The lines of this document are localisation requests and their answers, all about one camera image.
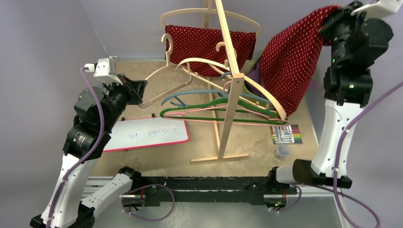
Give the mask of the wooden hanger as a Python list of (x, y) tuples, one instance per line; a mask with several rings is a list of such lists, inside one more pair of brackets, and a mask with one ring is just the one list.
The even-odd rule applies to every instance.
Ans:
[[(216, 51), (219, 52), (221, 47), (225, 47), (226, 51), (226, 60), (224, 61), (224, 64), (209, 60), (209, 59), (204, 59), (204, 58), (198, 58), (198, 57), (191, 57), (191, 58), (186, 58), (183, 61), (181, 61), (178, 66), (181, 65), (188, 65), (191, 62), (201, 62), (209, 65), (211, 68), (213, 68), (215, 71), (220, 73), (224, 78), (229, 78), (231, 80), (231, 87), (230, 87), (230, 94), (229, 97), (234, 97), (238, 96), (237, 99), (240, 97), (241, 92), (235, 92), (235, 85), (236, 83), (241, 83), (243, 84), (244, 82), (250, 83), (254, 88), (259, 90), (263, 94), (263, 98), (267, 98), (269, 101), (272, 102), (272, 104), (275, 107), (275, 110), (277, 111), (279, 118), (284, 121), (287, 117), (287, 114), (282, 107), (282, 105), (279, 103), (279, 101), (272, 95), (270, 94), (265, 88), (263, 88), (261, 85), (250, 79), (249, 77), (245, 76), (243, 73), (240, 72), (238, 63), (237, 63), (237, 53), (236, 49), (233, 47), (232, 42), (219, 42), (216, 45)], [(241, 98), (243, 101), (246, 101), (250, 104), (253, 104), (251, 101), (247, 100), (246, 97)]]
[[(171, 17), (171, 16), (176, 16), (176, 15), (181, 15), (181, 14), (192, 14), (192, 13), (216, 14), (217, 15), (218, 11), (216, 9), (209, 9), (209, 8), (177, 9), (177, 10), (169, 11), (167, 13), (162, 14), (159, 21), (160, 21), (161, 26), (165, 27), (164, 20), (166, 18)], [(245, 17), (243, 15), (240, 15), (238, 13), (235, 13), (235, 12), (225, 10), (224, 13), (225, 13), (226, 17), (236, 18), (236, 19), (239, 19), (241, 21), (244, 21), (244, 22), (249, 23), (252, 26), (254, 26), (255, 29), (256, 29), (256, 36), (257, 37), (261, 34), (262, 27), (258, 22), (254, 21), (254, 20), (252, 20), (252, 19), (250, 19), (248, 17)]]
[(176, 78), (177, 73), (179, 76), (182, 76), (183, 74), (179, 73), (179, 70), (176, 68), (177, 65), (171, 62), (171, 54), (174, 51), (171, 35), (164, 33), (161, 37), (161, 42), (168, 47), (164, 54), (165, 65), (145, 78), (147, 81), (147, 87), (144, 91), (145, 97), (143, 98), (143, 102), (138, 105), (141, 109), (149, 108), (160, 100), (163, 100), (167, 96), (191, 85), (192, 83), (192, 76), (186, 76), (182, 79)]

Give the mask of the grey-blue plastic hanger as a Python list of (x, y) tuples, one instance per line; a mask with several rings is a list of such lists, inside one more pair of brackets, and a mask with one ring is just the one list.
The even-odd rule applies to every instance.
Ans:
[[(162, 102), (161, 106), (163, 106), (166, 102), (170, 101), (171, 99), (175, 98), (178, 103), (175, 102), (170, 102), (172, 105), (177, 106), (177, 110), (179, 109), (195, 109), (198, 108), (200, 110), (226, 110), (228, 107), (228, 101), (229, 101), (229, 94), (230, 94), (230, 87), (231, 87), (231, 80), (228, 81), (221, 90), (213, 90), (213, 89), (207, 89), (207, 90), (192, 90), (192, 91), (182, 91), (182, 92), (177, 92), (174, 94), (169, 95), (166, 97)], [(219, 98), (211, 100), (209, 103), (204, 103), (204, 104), (186, 104), (184, 103), (179, 96), (181, 95), (190, 95), (190, 94), (217, 94)], [(260, 103), (265, 103), (267, 107), (264, 107), (263, 109), (259, 109), (258, 105), (253, 103), (249, 104), (246, 101), (243, 101), (241, 98), (247, 97), (247, 98), (252, 98), (257, 100)], [(271, 101), (269, 101), (267, 98), (262, 98), (257, 95), (250, 95), (246, 93), (240, 93), (239, 101), (236, 104), (236, 107), (240, 107), (243, 110), (254, 110), (256, 112), (263, 113), (266, 110), (272, 111), (275, 109), (274, 105), (272, 104)]]

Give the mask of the red polka dot garment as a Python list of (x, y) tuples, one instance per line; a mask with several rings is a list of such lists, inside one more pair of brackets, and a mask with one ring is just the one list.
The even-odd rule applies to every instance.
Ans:
[(323, 22), (340, 6), (329, 5), (311, 12), (275, 35), (260, 60), (262, 86), (293, 114), (314, 75), (323, 46), (331, 42), (319, 34)]
[[(223, 64), (227, 59), (225, 47), (216, 50), (217, 44), (223, 41), (219, 29), (166, 25), (165, 33), (173, 40), (171, 63), (177, 65), (186, 58), (196, 57)], [(253, 57), (256, 33), (230, 31), (230, 36), (237, 54), (238, 68), (242, 69), (245, 62)]]

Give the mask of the green plastic hanger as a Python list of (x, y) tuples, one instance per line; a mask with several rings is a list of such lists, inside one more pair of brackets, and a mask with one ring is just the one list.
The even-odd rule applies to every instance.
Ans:
[[(184, 121), (192, 121), (192, 122), (206, 122), (206, 123), (223, 123), (225, 121), (224, 118), (219, 117), (198, 117), (198, 116), (187, 116), (188, 113), (195, 113), (198, 111), (222, 111), (225, 112), (229, 108), (228, 99), (227, 98), (217, 98), (211, 102), (205, 104), (194, 104), (188, 106), (179, 106), (179, 107), (171, 107), (163, 109), (160, 112), (160, 117), (165, 119), (172, 120), (184, 120)], [(259, 109), (251, 104), (248, 104), (242, 100), (239, 100), (236, 104), (237, 113), (249, 113), (255, 114), (260, 117), (264, 117), (264, 120), (255, 120), (255, 119), (233, 119), (234, 124), (241, 125), (285, 125), (288, 124), (288, 119), (282, 120), (278, 113), (274, 112), (271, 108)]]

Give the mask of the pink wire hanger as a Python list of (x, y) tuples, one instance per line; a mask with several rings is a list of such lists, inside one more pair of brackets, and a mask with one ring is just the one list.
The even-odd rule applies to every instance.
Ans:
[[(195, 113), (199, 111), (216, 111), (226, 112), (229, 108), (229, 92), (230, 92), (231, 82), (227, 82), (224, 85), (222, 90), (192, 90), (192, 91), (183, 91), (177, 92), (172, 95), (169, 95), (161, 102), (161, 105), (169, 102), (171, 99), (176, 99), (178, 102), (171, 102), (174, 107), (163, 109), (159, 116), (165, 119), (172, 120), (184, 120), (184, 121), (192, 121), (192, 122), (206, 122), (206, 123), (223, 123), (225, 121), (224, 118), (219, 117), (199, 117), (199, 116), (188, 116), (189, 113)], [(219, 97), (213, 99), (210, 102), (203, 104), (186, 104), (183, 102), (179, 96), (181, 95), (191, 95), (191, 94), (217, 94)], [(280, 118), (279, 113), (274, 111), (274, 107), (260, 109), (252, 104), (249, 104), (241, 99), (238, 100), (236, 106), (236, 113), (243, 114), (255, 114), (257, 116), (262, 117), (262, 120), (256, 119), (239, 119), (234, 118), (233, 124), (237, 125), (267, 125), (267, 126), (277, 126), (277, 125), (286, 125), (289, 123), (288, 119), (285, 118), (282, 120)]]

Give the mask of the purple garment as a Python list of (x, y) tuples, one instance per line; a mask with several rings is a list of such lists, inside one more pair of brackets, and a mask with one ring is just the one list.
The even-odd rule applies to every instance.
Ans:
[[(258, 60), (254, 66), (252, 67), (251, 71), (247, 74), (247, 76), (249, 78), (251, 78), (253, 81), (255, 81), (256, 83), (258, 83), (259, 85), (263, 86), (263, 81), (262, 81), (262, 77), (260, 74), (260, 60)], [(307, 87), (307, 90), (313, 89), (319, 87), (319, 84), (314, 80), (311, 79), (310, 83)]]

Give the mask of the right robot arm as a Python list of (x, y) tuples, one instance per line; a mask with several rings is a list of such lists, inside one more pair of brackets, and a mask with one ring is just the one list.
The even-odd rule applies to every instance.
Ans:
[(291, 167), (269, 172), (267, 188), (279, 193), (286, 184), (327, 185), (348, 189), (346, 161), (356, 122), (368, 111), (373, 89), (370, 67), (389, 48), (393, 30), (384, 21), (400, 0), (373, 4), (353, 1), (324, 21), (319, 34), (331, 42), (332, 63), (324, 77), (325, 121), (313, 160), (297, 159)]

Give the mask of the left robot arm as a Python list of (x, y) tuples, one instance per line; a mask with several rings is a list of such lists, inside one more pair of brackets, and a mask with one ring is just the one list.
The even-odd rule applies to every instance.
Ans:
[(110, 183), (82, 198), (87, 180), (111, 139), (113, 126), (128, 105), (143, 101), (147, 81), (130, 80), (122, 74), (117, 79), (102, 88), (89, 86), (79, 94), (56, 187), (45, 211), (31, 219), (31, 227), (90, 228), (119, 194), (141, 190), (139, 172), (125, 167)]

